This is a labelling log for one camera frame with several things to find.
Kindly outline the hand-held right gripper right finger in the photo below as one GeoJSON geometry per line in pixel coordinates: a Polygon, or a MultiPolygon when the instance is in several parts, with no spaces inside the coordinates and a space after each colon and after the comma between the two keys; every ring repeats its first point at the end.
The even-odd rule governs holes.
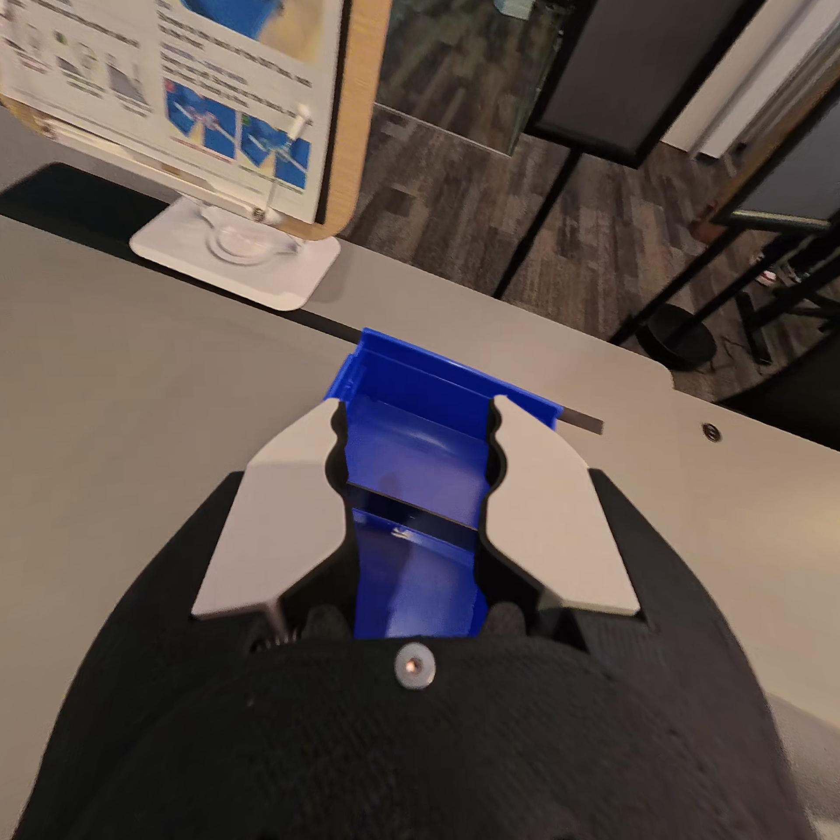
{"type": "Polygon", "coordinates": [[[557,634],[567,611],[639,617],[585,460],[507,395],[490,400],[486,441],[478,589],[488,610],[513,605],[526,631],[538,635],[557,634]]]}

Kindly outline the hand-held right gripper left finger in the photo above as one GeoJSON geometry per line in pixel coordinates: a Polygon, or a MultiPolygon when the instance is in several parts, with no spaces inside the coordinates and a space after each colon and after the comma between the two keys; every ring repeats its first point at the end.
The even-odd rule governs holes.
{"type": "Polygon", "coordinates": [[[347,410],[326,399],[247,464],[192,605],[192,617],[261,614],[275,636],[326,606],[354,630],[360,550],[351,504],[347,410]]]}

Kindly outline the blue plastic bin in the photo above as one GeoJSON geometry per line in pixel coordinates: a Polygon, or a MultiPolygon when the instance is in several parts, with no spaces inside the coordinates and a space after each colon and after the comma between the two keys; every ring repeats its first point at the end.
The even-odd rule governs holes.
{"type": "Polygon", "coordinates": [[[365,329],[327,397],[348,420],[346,497],[360,549],[354,635],[477,634],[474,577],[491,399],[555,429],[565,407],[442,355],[365,329]]]}

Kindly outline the black round stand base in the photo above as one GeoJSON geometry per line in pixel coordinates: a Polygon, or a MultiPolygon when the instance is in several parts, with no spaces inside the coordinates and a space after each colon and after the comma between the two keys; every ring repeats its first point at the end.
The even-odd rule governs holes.
{"type": "Polygon", "coordinates": [[[673,303],[666,303],[637,331],[637,341],[652,360],[670,371],[693,372],[711,362],[718,344],[704,323],[676,336],[693,319],[693,314],[673,303]]]}

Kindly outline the black textured pad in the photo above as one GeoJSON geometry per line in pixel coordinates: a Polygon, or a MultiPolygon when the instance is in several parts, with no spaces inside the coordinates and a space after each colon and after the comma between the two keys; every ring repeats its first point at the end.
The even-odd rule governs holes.
{"type": "Polygon", "coordinates": [[[4,217],[125,244],[167,207],[159,198],[64,163],[42,166],[1,195],[4,217]]]}

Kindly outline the black framed board stand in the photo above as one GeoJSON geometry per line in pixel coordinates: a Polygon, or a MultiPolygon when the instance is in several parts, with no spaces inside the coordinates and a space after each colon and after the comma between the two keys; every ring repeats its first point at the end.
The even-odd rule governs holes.
{"type": "Polygon", "coordinates": [[[585,155],[637,169],[763,1],[573,2],[523,134],[568,153],[492,297],[504,298],[585,155]]]}
{"type": "Polygon", "coordinates": [[[721,228],[714,245],[774,234],[711,304],[716,311],[734,301],[759,365],[771,363],[764,328],[781,316],[838,316],[838,301],[823,298],[838,283],[838,24],[817,55],[820,76],[766,133],[713,218],[721,228]]]}

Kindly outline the instruction sheet on stand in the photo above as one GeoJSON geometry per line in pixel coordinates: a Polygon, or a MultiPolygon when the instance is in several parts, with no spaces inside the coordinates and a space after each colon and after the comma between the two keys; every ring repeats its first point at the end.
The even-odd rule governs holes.
{"type": "Polygon", "coordinates": [[[321,222],[277,214],[262,224],[249,206],[188,181],[164,164],[56,122],[2,95],[24,125],[70,150],[153,182],[175,200],[129,240],[137,259],[201,281],[275,312],[304,307],[340,255],[338,233],[358,202],[391,2],[349,2],[343,68],[336,87],[332,153],[321,222]]]}

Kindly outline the printed instruction poster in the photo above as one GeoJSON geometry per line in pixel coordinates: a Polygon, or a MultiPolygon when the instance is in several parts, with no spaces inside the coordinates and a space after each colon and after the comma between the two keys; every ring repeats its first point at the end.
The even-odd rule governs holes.
{"type": "Polygon", "coordinates": [[[310,110],[305,189],[273,206],[323,220],[349,2],[2,2],[2,95],[251,207],[272,149],[310,110]]]}

